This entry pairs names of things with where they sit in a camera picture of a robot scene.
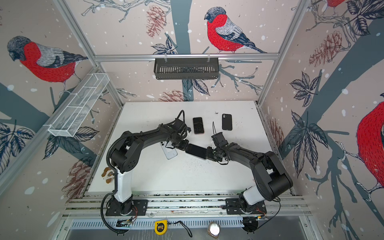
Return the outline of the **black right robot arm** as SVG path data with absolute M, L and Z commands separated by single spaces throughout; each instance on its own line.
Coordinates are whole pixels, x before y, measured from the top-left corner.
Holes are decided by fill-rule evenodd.
M 228 143 L 222 132 L 212 135 L 213 148 L 207 148 L 207 158 L 222 163 L 224 160 L 239 163 L 252 171 L 255 185 L 239 194 L 239 209 L 245 214 L 256 210 L 263 201 L 277 200 L 293 187 L 286 168 L 274 152 L 258 153 L 245 149 L 237 143 Z

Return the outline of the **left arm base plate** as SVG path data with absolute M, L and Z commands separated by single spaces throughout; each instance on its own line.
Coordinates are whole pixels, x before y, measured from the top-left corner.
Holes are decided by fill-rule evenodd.
M 148 200 L 127 200 L 120 203 L 113 199 L 107 202 L 106 216 L 145 216 L 148 207 Z

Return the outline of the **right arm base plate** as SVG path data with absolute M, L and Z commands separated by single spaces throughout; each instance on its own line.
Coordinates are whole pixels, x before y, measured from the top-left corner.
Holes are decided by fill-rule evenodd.
M 222 206 L 228 215 L 266 215 L 267 210 L 264 202 L 258 202 L 254 205 L 249 205 L 242 199 L 226 199 Z

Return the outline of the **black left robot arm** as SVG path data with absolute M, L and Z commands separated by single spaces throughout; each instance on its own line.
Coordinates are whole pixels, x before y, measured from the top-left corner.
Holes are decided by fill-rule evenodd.
M 171 143 L 171 149 L 186 151 L 189 141 L 188 133 L 191 132 L 185 121 L 185 111 L 181 110 L 179 115 L 170 123 L 160 124 L 156 129 L 131 133 L 124 132 L 109 147 L 106 155 L 106 163 L 114 171 L 114 190 L 107 193 L 101 203 L 101 218 L 105 226 L 116 233 L 124 235 L 127 230 L 115 229 L 105 219 L 104 204 L 107 197 L 111 199 L 107 206 L 112 206 L 120 216 L 127 216 L 134 209 L 132 194 L 132 171 L 137 166 L 143 149 L 151 145 L 166 142 Z

